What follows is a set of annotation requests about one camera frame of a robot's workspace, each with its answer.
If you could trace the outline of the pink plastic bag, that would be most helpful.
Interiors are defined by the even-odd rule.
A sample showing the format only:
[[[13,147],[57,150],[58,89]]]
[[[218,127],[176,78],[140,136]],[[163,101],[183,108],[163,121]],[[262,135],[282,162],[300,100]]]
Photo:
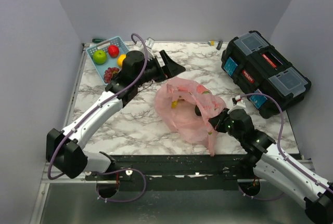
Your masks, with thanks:
[[[175,109],[171,108],[172,101],[178,101]],[[202,116],[195,114],[195,106]],[[157,91],[154,107],[170,131],[179,133],[188,143],[205,146],[211,156],[215,155],[217,131],[208,120],[226,108],[222,98],[196,81],[174,77]]]

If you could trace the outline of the red fake strawberry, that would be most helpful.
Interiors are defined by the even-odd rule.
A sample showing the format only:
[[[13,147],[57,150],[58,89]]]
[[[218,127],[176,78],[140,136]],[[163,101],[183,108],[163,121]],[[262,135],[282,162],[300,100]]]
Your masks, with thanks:
[[[111,58],[117,58],[120,53],[120,50],[117,45],[108,46],[108,54]]]

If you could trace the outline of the purple fake grape bunch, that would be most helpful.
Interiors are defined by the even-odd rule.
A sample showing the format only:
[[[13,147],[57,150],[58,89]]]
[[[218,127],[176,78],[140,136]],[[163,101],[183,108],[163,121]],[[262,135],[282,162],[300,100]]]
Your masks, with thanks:
[[[120,71],[117,67],[108,68],[104,73],[104,82],[106,84],[110,83],[111,79],[118,74]]]

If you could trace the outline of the green fake fruit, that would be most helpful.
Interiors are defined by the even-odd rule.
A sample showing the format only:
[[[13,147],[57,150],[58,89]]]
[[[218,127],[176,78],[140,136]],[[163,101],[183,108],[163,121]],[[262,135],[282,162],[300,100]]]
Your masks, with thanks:
[[[93,61],[97,65],[102,65],[107,62],[107,54],[103,50],[97,50],[93,53]]]

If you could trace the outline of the dark green fake avocado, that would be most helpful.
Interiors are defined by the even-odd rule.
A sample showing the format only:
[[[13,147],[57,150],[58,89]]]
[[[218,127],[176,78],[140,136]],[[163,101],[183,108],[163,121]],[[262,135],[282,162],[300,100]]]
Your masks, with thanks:
[[[199,109],[198,106],[195,106],[195,114],[196,114],[197,116],[202,116],[201,111],[200,111],[200,109]]]

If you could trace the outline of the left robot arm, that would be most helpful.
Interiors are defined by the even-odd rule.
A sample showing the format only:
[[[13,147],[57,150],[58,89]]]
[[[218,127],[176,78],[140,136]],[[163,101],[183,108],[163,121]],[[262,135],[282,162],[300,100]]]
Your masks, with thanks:
[[[62,130],[52,129],[46,137],[46,160],[62,175],[73,179],[83,172],[98,173],[104,180],[115,175],[113,158],[109,155],[84,152],[92,135],[106,120],[122,110],[137,94],[144,83],[163,82],[185,72],[185,67],[173,61],[162,50],[161,66],[157,58],[149,58],[138,50],[129,51],[122,68],[106,86],[98,100],[73,123]]]

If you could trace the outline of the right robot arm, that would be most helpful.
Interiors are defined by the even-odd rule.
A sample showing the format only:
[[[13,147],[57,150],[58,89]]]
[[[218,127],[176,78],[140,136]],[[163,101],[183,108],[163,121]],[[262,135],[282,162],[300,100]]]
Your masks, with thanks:
[[[239,165],[245,178],[256,175],[294,199],[313,223],[332,223],[332,183],[306,168],[256,129],[243,109],[224,109],[209,119],[214,130],[227,133],[247,152]]]

